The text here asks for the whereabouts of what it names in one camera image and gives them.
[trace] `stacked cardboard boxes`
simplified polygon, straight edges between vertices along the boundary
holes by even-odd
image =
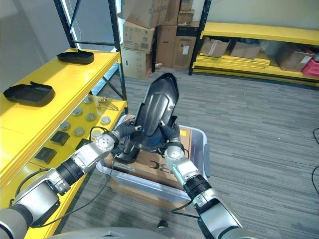
[[[146,79],[152,70],[155,27],[166,21],[169,0],[122,0],[124,75]]]
[[[191,10],[192,0],[171,0],[166,20],[158,27],[156,62],[164,67],[188,68],[196,42],[199,22],[186,16]]]

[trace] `yellow shelf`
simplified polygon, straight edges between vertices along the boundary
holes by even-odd
[[[112,130],[118,121],[121,113],[124,110],[124,107],[127,106],[126,101],[119,101],[115,99],[108,99],[108,101],[112,102],[119,110],[115,111],[112,110],[111,107],[109,107],[108,104],[101,104],[105,108],[97,109],[97,105],[100,104],[98,102],[101,97],[93,97],[93,103],[86,104],[84,102],[81,102],[77,107],[81,108],[83,113],[80,116],[74,116],[69,115],[66,119],[71,125],[70,129],[68,129],[67,132],[70,137],[66,141],[66,143],[63,146],[54,144],[50,141],[50,137],[43,142],[43,145],[37,149],[34,155],[38,153],[38,151],[43,147],[48,147],[54,149],[57,154],[54,156],[54,158],[51,160],[49,164],[46,164],[42,161],[39,161],[32,156],[28,159],[27,164],[17,173],[16,176],[13,177],[13,179],[10,181],[10,183],[2,190],[0,195],[0,202],[1,202],[1,208],[7,207],[9,204],[9,201],[11,198],[14,198],[15,191],[20,184],[20,182],[29,174],[32,172],[35,172],[39,170],[40,168],[52,168],[58,166],[61,162],[66,160],[74,151],[76,146],[79,144],[82,138],[89,138],[89,132],[90,128],[93,126],[102,126],[107,128],[108,130]],[[85,116],[88,113],[94,113],[96,115],[96,119],[94,121],[87,121]],[[109,116],[111,119],[110,124],[108,125],[102,125],[100,123],[100,119],[103,116]],[[85,129],[85,133],[81,137],[76,137],[73,135],[73,130],[77,127],[83,127]],[[62,216],[65,214],[67,208],[71,204],[74,195],[76,194],[77,190],[79,189],[80,185],[82,184],[84,180],[83,176],[78,182],[76,182],[74,185],[72,185],[71,190],[66,193],[64,196],[60,197],[61,205],[58,208],[58,210],[48,219],[47,222],[51,222],[52,220]],[[27,186],[29,183],[34,181],[37,178],[35,176],[34,178],[28,180],[25,184]],[[55,232],[57,226],[59,225],[59,222],[53,223],[47,227],[44,228],[38,228],[38,229],[29,229],[26,235],[26,239],[33,239],[33,238],[47,238]]]
[[[227,64],[227,63],[215,63],[211,60],[205,60],[205,61],[195,61],[193,64],[193,68],[214,68],[215,70],[222,70],[222,71],[245,71],[245,72],[252,72],[252,73],[260,73],[260,74],[271,74],[271,75],[277,75],[277,76],[286,76],[286,77],[295,77],[295,78],[302,78],[302,79],[310,79],[313,81],[318,81],[318,77],[311,77],[311,76],[304,76],[302,72],[293,72],[293,71],[284,71],[280,69],[280,67],[276,64],[276,61],[270,58],[270,65],[263,68],[257,68],[257,67],[245,67],[245,66],[238,66],[233,64]]]
[[[319,45],[319,30],[225,22],[207,22],[203,36],[226,36]]]
[[[213,74],[221,74],[221,75],[231,75],[231,76],[242,76],[242,77],[252,77],[252,78],[259,78],[259,79],[266,79],[266,80],[275,80],[275,81],[282,81],[294,84],[302,84],[308,86],[315,86],[319,87],[319,83],[316,82],[307,82],[298,79],[290,79],[284,78],[276,75],[261,75],[261,74],[253,74],[251,72],[238,72],[238,71],[225,71],[222,69],[213,69],[213,68],[194,68],[194,72],[198,73],[213,73]]]
[[[57,57],[17,84],[34,81],[55,91],[44,107],[22,106],[1,95],[0,190],[7,185],[59,124],[81,102],[108,69],[121,60],[117,52],[95,51],[88,65],[61,62]]]

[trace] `black cable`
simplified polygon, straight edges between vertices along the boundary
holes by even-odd
[[[90,129],[90,136],[89,136],[89,142],[91,142],[91,137],[92,137],[92,130],[95,129],[95,128],[100,128],[105,132],[108,132],[108,129],[107,128],[104,128],[104,127],[100,127],[100,126],[93,126],[91,129]]]
[[[171,210],[172,213],[174,214],[178,214],[178,215],[182,215],[182,216],[186,216],[186,217],[191,217],[191,218],[196,218],[196,219],[199,219],[198,216],[193,216],[193,215],[190,215],[190,214],[186,214],[186,213],[179,213],[177,212],[178,210],[181,210],[183,208],[186,208],[188,205],[190,205],[193,201],[189,201],[188,203],[186,203],[185,205],[179,207],[179,208],[174,208]]]
[[[19,194],[19,192],[21,190],[21,187],[25,184],[26,181],[28,181],[30,178],[32,178],[33,176],[37,175],[38,173],[49,171],[49,170],[50,170],[49,168],[40,169],[40,170],[38,170],[36,172],[31,173],[29,176],[27,176],[25,179],[23,179],[22,182],[19,184],[18,188],[16,189],[15,197]]]
[[[66,216],[68,216],[68,215],[70,215],[70,214],[72,214],[72,213],[74,213],[74,212],[77,212],[78,210],[80,210],[80,209],[82,209],[82,208],[88,206],[90,203],[92,203],[92,202],[101,194],[101,192],[103,191],[103,189],[108,185],[109,180],[110,180],[110,177],[111,177],[111,174],[112,174],[112,171],[113,171],[113,168],[114,168],[114,162],[115,162],[115,161],[113,160],[112,168],[111,168],[111,171],[110,171],[109,176],[107,177],[107,180],[106,180],[105,184],[104,184],[103,187],[100,189],[100,191],[94,196],[94,198],[92,198],[88,203],[84,204],[83,206],[81,206],[81,207],[79,207],[79,208],[77,208],[77,209],[75,209],[75,210],[73,210],[73,211],[71,211],[71,212],[69,212],[69,213],[64,214],[63,216],[60,216],[59,218],[57,218],[57,219],[55,219],[55,220],[53,220],[53,221],[51,221],[51,222],[49,222],[49,223],[47,223],[47,224],[39,225],[39,226],[33,226],[32,228],[42,228],[42,227],[46,227],[46,226],[48,226],[48,225],[50,225],[50,224],[52,224],[52,223],[54,223],[54,222],[56,222],[56,221],[58,221],[58,220],[61,220],[62,218],[66,217]]]
[[[316,137],[316,135],[315,135],[315,131],[318,130],[318,129],[319,129],[319,128],[315,128],[315,129],[313,130],[313,135],[314,135],[315,140],[317,141],[317,144],[319,144],[319,140],[317,139],[317,137]],[[319,166],[317,166],[316,168],[314,168],[314,170],[313,170],[313,172],[312,172],[312,174],[311,174],[311,181],[312,181],[312,183],[313,183],[313,186],[314,186],[316,192],[317,192],[318,195],[319,195],[319,191],[318,191],[318,189],[317,189],[317,187],[315,186],[315,183],[314,183],[314,174],[315,174],[315,170],[316,170],[317,168],[319,168]]]

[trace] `silver robot arm segment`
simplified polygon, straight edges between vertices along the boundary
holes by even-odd
[[[200,218],[198,224],[207,239],[255,239],[243,229],[238,216],[220,194],[201,175],[196,166],[184,155],[179,137],[167,143],[164,152],[168,168],[192,199]]]
[[[121,134],[108,132],[75,151],[56,168],[27,186],[13,205],[0,210],[0,238],[22,239],[29,227],[44,224],[60,205],[57,194],[64,195],[71,185],[107,156]]]

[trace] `clear plastic bin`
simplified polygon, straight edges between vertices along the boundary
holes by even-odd
[[[118,122],[120,124],[125,116],[122,116]],[[191,154],[190,160],[196,165],[203,177],[207,179],[210,176],[210,160],[209,160],[209,146],[207,144],[207,137],[205,133],[199,129],[182,126],[192,130],[191,137]],[[111,169],[103,166],[100,162],[96,165],[97,169],[105,174],[109,174]],[[127,186],[144,193],[148,193],[155,197],[167,200],[172,204],[184,203],[190,201],[188,195],[180,189],[169,187],[160,183],[156,183],[147,179],[139,178],[124,172],[113,169],[111,177],[119,185]]]

